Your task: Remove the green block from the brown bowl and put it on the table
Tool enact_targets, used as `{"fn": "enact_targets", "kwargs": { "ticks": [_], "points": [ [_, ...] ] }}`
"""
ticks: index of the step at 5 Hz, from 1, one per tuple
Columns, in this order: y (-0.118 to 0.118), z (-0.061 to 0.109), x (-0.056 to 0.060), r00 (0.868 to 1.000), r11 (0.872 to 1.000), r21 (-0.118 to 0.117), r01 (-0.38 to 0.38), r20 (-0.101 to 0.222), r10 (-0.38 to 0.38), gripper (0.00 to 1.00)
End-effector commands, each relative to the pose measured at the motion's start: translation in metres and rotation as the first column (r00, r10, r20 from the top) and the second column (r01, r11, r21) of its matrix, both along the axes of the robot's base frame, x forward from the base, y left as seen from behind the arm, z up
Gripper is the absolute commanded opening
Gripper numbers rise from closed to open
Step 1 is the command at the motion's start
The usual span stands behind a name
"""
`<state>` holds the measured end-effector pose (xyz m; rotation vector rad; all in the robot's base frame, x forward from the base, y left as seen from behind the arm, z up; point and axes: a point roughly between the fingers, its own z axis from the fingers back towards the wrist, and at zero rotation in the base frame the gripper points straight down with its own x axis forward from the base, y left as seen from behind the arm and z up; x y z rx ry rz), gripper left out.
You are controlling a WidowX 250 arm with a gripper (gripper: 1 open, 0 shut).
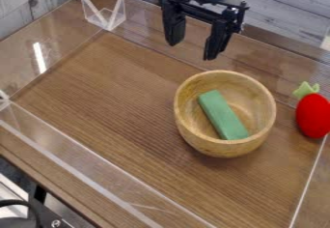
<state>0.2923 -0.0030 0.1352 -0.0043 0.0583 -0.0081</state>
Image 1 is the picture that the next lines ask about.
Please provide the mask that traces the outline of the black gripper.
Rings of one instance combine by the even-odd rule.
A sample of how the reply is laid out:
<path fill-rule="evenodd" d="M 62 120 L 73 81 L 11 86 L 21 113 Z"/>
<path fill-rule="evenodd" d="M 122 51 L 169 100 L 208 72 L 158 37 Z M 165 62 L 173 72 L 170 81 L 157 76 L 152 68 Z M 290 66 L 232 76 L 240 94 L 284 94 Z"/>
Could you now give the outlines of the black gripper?
<path fill-rule="evenodd" d="M 240 33 L 249 5 L 244 0 L 162 0 L 165 39 L 170 46 L 186 36 L 186 15 L 212 23 L 212 33 L 205 42 L 204 59 L 214 60 L 225 51 L 232 31 Z"/>

